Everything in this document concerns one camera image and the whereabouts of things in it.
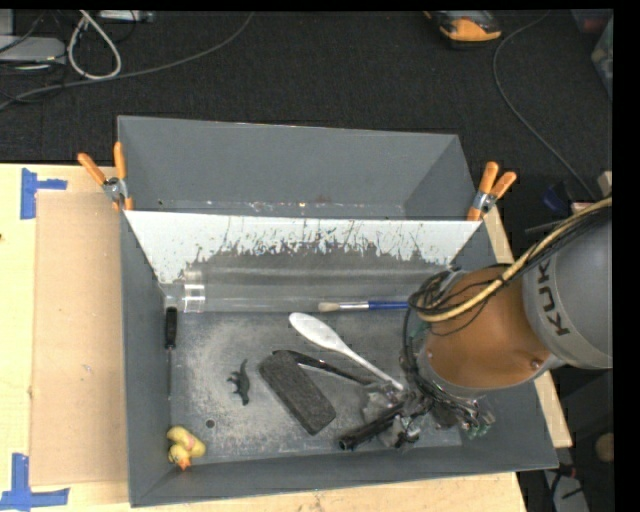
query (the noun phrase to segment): black eraser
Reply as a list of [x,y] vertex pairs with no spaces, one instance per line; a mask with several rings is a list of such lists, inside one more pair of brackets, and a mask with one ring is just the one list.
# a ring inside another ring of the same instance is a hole
[[288,352],[277,352],[267,357],[258,366],[258,371],[312,436],[336,417],[331,402]]

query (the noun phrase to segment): blue brush handle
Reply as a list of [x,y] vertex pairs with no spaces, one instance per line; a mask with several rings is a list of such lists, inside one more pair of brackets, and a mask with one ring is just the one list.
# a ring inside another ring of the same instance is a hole
[[369,301],[369,309],[407,309],[406,302]]

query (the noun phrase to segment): cardboard sheet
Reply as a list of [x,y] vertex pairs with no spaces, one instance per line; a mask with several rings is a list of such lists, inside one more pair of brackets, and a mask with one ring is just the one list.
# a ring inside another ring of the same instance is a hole
[[80,173],[37,208],[30,483],[126,480],[118,215]]

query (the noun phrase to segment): black cable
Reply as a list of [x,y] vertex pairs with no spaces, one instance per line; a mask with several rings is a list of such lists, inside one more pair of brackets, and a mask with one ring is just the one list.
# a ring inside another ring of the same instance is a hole
[[180,59],[174,62],[170,62],[167,64],[163,64],[157,67],[153,67],[153,68],[149,68],[149,69],[143,69],[141,71],[132,71],[130,73],[124,73],[124,74],[120,74],[117,76],[113,76],[113,77],[108,77],[108,78],[101,78],[98,80],[77,80],[74,82],[67,82],[67,83],[62,83],[62,84],[57,84],[57,85],[50,85],[47,87],[41,87],[38,89],[32,89],[31,91],[27,91],[24,92],[22,94],[18,94],[14,100],[9,100],[9,101],[5,101],[4,103],[0,103],[0,112],[2,112],[3,110],[5,110],[7,107],[9,107],[10,105],[16,103],[16,102],[21,102],[23,101],[25,98],[29,98],[31,96],[34,95],[39,95],[39,94],[46,94],[52,91],[57,91],[57,90],[62,90],[62,89],[70,89],[73,87],[82,87],[85,85],[92,85],[92,84],[100,84],[100,83],[104,83],[104,82],[111,82],[113,80],[122,80],[125,78],[134,78],[134,77],[139,77],[139,76],[144,76],[144,75],[148,75],[151,73],[157,73],[159,71],[164,71],[166,69],[170,69],[176,66],[180,66],[182,64],[186,64],[188,62],[194,61],[196,59],[199,59],[201,57],[204,57],[206,55],[209,55],[210,53],[213,53],[216,50],[219,50],[220,48],[226,46],[227,44],[231,43],[233,40],[235,40],[243,31],[244,29],[247,27],[247,25],[249,24],[249,22],[251,21],[251,19],[253,18],[255,12],[251,12],[247,18],[244,20],[244,22],[242,23],[242,25],[240,26],[240,28],[238,28],[233,34],[231,34],[227,39],[225,39],[224,41],[222,41],[221,43],[216,44],[215,46],[212,46],[211,48],[204,50],[202,52],[196,53],[194,55],[191,55],[189,57],[185,57],[184,59]]
[[500,53],[500,50],[502,50],[502,48],[504,47],[504,45],[510,41],[512,38],[514,38],[515,36],[517,36],[518,34],[520,34],[521,32],[524,32],[525,30],[533,27],[534,25],[537,25],[538,23],[540,23],[541,21],[543,21],[551,12],[551,9],[547,10],[547,12],[545,14],[543,14],[540,18],[532,21],[531,23],[525,25],[524,27],[519,28],[518,30],[516,30],[515,32],[512,32],[511,34],[509,34],[509,36],[505,37],[500,44],[498,45],[498,47],[496,48],[496,51],[493,55],[493,77],[496,83],[496,86],[498,87],[498,91],[500,92],[500,95],[502,96],[502,98],[504,99],[504,101],[507,103],[507,106],[511,109],[511,111],[516,115],[516,117],[529,129],[529,131],[549,150],[551,151],[551,153],[558,159],[560,160],[560,162],[562,163],[562,165],[564,165],[568,171],[571,173],[571,175],[578,181],[578,183],[580,183],[580,185],[582,186],[582,188],[584,188],[584,190],[587,192],[587,194],[589,194],[589,196],[591,197],[591,199],[593,201],[596,200],[597,196],[591,191],[591,189],[589,188],[589,186],[586,184],[586,182],[578,175],[578,173],[573,169],[573,167],[571,167],[571,165],[569,165],[569,162],[567,162],[564,158],[562,158],[562,156],[546,141],[542,138],[542,136],[535,130],[535,128],[533,128],[533,126],[531,126],[531,124],[524,118],[524,116],[522,114],[520,114],[520,112],[518,112],[516,110],[516,108],[513,106],[513,104],[511,103],[511,101],[509,101],[509,98],[507,98],[506,93],[504,92],[504,89],[502,88],[502,85],[500,84],[500,80],[498,79],[498,55]]

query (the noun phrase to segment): yellow rubber duck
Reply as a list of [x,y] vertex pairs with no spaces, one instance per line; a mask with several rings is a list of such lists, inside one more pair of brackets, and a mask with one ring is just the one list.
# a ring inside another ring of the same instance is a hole
[[191,458],[202,457],[207,452],[205,444],[182,425],[171,427],[167,439],[174,442],[169,448],[169,462],[177,464],[183,471],[191,466]]

